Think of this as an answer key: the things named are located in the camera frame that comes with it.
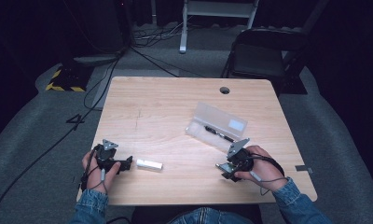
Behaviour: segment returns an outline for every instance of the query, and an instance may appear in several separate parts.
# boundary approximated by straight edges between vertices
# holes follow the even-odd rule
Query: gray carpet
[[[186,54],[178,53],[179,36],[137,50],[177,65],[179,68],[156,61],[180,77],[219,77],[231,42],[243,28],[194,30],[189,33]],[[0,196],[29,164],[73,127],[65,123],[68,119],[89,111],[84,98],[86,105],[91,106],[96,93],[101,93],[98,88],[88,95],[45,91],[57,67],[54,65],[37,79],[38,95],[0,135]],[[95,68],[88,90],[103,78],[107,67]],[[114,76],[131,70],[156,70],[168,76],[129,50],[117,64]],[[309,94],[281,95],[279,100],[302,157],[313,170],[311,179],[318,193],[315,204],[334,223],[373,223],[373,181],[345,125],[320,96],[309,70],[304,69],[301,77]],[[0,223],[65,223],[70,219],[82,174],[81,159],[93,144],[100,115],[97,111],[89,113],[85,123],[21,177],[0,204]],[[284,223],[274,203],[260,207],[264,223]],[[109,206],[107,220],[130,217],[132,210],[133,207]]]

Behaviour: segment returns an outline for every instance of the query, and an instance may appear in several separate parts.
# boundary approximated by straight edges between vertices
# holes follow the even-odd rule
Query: transparent plastic box
[[[246,120],[211,105],[198,102],[195,115],[186,127],[186,133],[228,152],[232,144],[230,140],[236,142],[242,140],[246,126]]]

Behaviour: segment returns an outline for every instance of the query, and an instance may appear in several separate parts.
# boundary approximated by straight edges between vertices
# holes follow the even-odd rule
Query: small white rectangular object
[[[155,170],[161,170],[162,163],[155,162],[155,161],[145,161],[145,160],[137,160],[137,166],[155,169]]]

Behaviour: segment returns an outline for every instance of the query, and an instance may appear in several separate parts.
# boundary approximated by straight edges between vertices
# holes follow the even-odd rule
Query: person's left hand
[[[88,165],[88,160],[90,157],[90,151],[84,156],[82,159],[82,166],[84,169],[86,169]],[[96,161],[96,152],[94,152],[93,158],[90,162],[90,169],[88,170],[89,178],[87,183],[87,189],[94,189],[97,191],[100,191],[101,193],[106,194],[107,191],[111,189],[112,183],[114,181],[114,178],[117,174],[117,171],[120,167],[120,161],[116,162],[111,170],[108,171],[107,174],[105,174],[105,180],[102,182],[102,171],[98,167],[97,161]]]

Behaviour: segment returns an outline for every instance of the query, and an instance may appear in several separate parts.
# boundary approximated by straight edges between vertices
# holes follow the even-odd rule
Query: person's right arm
[[[251,146],[246,149],[250,153],[270,157],[269,153],[259,146]],[[280,171],[270,162],[254,160],[252,171],[263,181],[269,182],[257,181],[249,172],[236,172],[235,176],[241,179],[251,180],[260,187],[269,189],[276,199],[276,203],[286,222],[332,223],[328,217],[314,206],[307,195],[300,193],[290,177],[284,178]]]

